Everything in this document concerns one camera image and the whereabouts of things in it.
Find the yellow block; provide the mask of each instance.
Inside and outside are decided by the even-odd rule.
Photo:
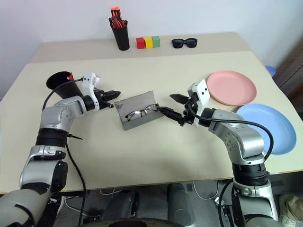
[[[153,47],[152,44],[152,38],[151,37],[144,37],[144,43],[145,43],[145,48],[150,49]]]

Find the black cup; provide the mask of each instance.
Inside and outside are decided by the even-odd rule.
[[[68,77],[71,75],[70,72],[57,72],[55,74],[53,74],[46,82],[46,86],[51,89],[54,90],[56,87],[58,87],[59,85],[69,81]],[[62,88],[60,88],[59,90],[56,91],[57,95],[59,95],[61,98],[69,98],[69,97],[73,97],[73,96],[83,96],[83,94],[81,93],[81,91],[79,90],[78,86],[76,83],[70,83],[67,84],[65,86],[63,86]]]
[[[113,28],[111,26],[115,39],[118,45],[119,50],[126,51],[129,49],[129,39],[127,31],[127,20],[125,21],[125,27],[123,28]]]

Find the sunglasses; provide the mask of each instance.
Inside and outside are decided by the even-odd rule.
[[[136,118],[143,117],[143,114],[148,115],[151,112],[155,112],[155,111],[158,111],[158,104],[148,105],[147,107],[145,107],[142,110],[132,111],[131,113],[126,115],[125,118],[127,118],[128,121],[130,121],[131,119],[134,120]]]
[[[189,38],[189,39],[173,39],[171,40],[171,43],[173,45],[174,48],[181,48],[184,44],[189,47],[189,48],[193,48],[197,46],[197,42],[198,40],[195,38]]]

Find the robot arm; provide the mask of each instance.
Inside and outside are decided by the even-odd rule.
[[[0,199],[0,226],[35,226],[52,194],[66,185],[65,158],[67,137],[73,121],[90,110],[113,105],[107,101],[120,92],[94,89],[99,78],[88,73],[83,78],[83,96],[63,99],[43,110],[36,144],[20,177],[20,190]]]
[[[208,127],[211,133],[223,141],[234,174],[236,193],[232,197],[232,203],[235,224],[240,227],[247,226],[254,218],[278,221],[271,184],[264,165],[262,137],[246,124],[224,122],[243,121],[238,114],[207,108],[210,96],[205,80],[191,85],[188,94],[190,97],[170,95],[175,101],[185,105],[184,116],[168,107],[159,107],[159,110],[181,126],[189,123],[196,127],[199,125]],[[222,122],[205,119],[219,119]]]

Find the table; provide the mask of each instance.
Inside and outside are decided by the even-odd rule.
[[[302,120],[245,41],[235,33],[192,37],[198,38],[197,48],[173,49],[170,40],[175,36],[161,37],[161,47],[149,50],[137,50],[134,39],[125,52],[118,50],[114,40],[42,45],[0,103],[0,193],[19,188],[20,173],[36,142],[42,104],[50,93],[46,80],[63,70],[73,72],[75,78],[86,71],[101,76],[99,88],[121,91],[114,101],[153,90],[160,105],[178,112],[183,111],[183,106],[173,101],[170,94],[187,95],[192,83],[218,70],[243,73],[257,87],[253,103],[269,105],[283,113],[297,134],[293,151],[283,156],[271,155],[267,170],[302,170]],[[54,95],[48,105],[59,100]],[[212,98],[209,106],[237,109]],[[233,176],[223,142],[202,126],[180,127],[162,117],[124,131],[116,108],[107,108],[77,119],[71,133],[84,139],[69,139],[69,146],[88,189]],[[65,161],[69,171],[63,190],[81,190],[74,166],[68,157]]]

